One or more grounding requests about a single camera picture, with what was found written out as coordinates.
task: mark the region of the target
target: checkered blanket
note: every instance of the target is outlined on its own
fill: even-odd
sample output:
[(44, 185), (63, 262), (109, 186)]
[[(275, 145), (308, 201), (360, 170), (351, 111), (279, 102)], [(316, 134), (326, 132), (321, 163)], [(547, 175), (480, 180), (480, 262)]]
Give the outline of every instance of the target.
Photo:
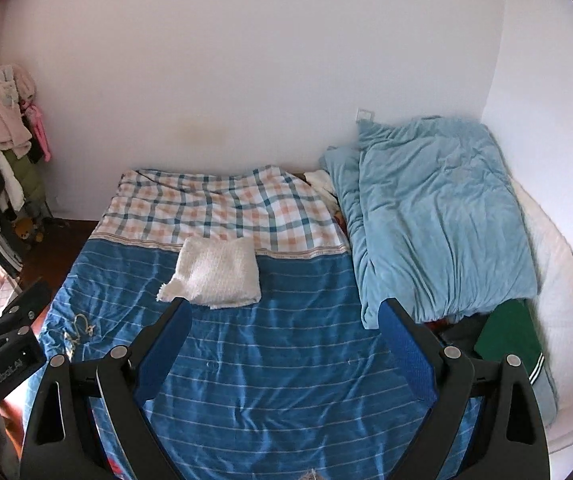
[(349, 250), (313, 189), (275, 166), (227, 177), (128, 171), (91, 238), (179, 251), (191, 236), (252, 237), (257, 254), (278, 258)]

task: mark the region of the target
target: silver screw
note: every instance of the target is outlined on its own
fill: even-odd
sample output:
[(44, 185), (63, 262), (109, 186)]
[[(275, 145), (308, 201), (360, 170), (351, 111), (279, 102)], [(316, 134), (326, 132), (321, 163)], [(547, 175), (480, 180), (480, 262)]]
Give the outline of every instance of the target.
[(519, 366), (520, 364), (522, 364), (522, 360), (514, 354), (507, 355), (506, 362), (511, 366)]
[(64, 356), (62, 354), (54, 355), (53, 357), (51, 357), (50, 363), (53, 368), (62, 366), (64, 364)]
[(459, 359), (461, 357), (461, 352), (457, 346), (447, 346), (444, 349), (444, 355), (449, 359)]
[(111, 348), (111, 357), (113, 359), (121, 359), (128, 352), (128, 348), (124, 345), (114, 346)]

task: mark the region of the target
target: wall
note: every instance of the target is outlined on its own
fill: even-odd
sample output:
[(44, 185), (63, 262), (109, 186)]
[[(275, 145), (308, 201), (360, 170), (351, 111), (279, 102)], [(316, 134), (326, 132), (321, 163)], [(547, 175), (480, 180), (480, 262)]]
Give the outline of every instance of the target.
[(482, 119), (512, 173), (573, 247), (572, 0), (506, 0)]
[(479, 118), (503, 0), (11, 0), (57, 213), (97, 219), (127, 168), (314, 168), (377, 119)]

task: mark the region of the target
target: blue bed sheet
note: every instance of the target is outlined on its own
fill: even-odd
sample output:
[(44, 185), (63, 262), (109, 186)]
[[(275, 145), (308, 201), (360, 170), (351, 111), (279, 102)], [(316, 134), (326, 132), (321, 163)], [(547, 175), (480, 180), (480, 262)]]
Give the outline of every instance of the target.
[[(92, 325), (73, 361), (129, 344), (168, 306), (156, 293), (177, 253), (92, 239), (57, 293), (41, 332), (63, 352), (82, 313)], [(253, 307), (194, 307), (194, 323), (161, 392), (145, 411), (187, 480), (385, 478), (426, 408), (397, 373), (379, 332), (362, 327), (349, 254), (310, 260), (258, 257), (262, 300)], [(84, 323), (78, 321), (80, 329)], [(30, 402), (42, 373), (29, 384)], [(457, 471), (473, 429), (470, 403), (442, 477)], [(100, 402), (94, 415), (125, 471)]]

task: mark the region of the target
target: wall outlet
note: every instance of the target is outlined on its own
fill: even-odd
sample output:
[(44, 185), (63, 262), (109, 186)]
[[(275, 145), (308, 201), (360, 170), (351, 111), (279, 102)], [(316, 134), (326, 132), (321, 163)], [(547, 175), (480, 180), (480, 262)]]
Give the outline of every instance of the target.
[(355, 116), (355, 122), (359, 121), (372, 121), (375, 118), (375, 112), (371, 110), (364, 110), (364, 108), (357, 109), (357, 115)]

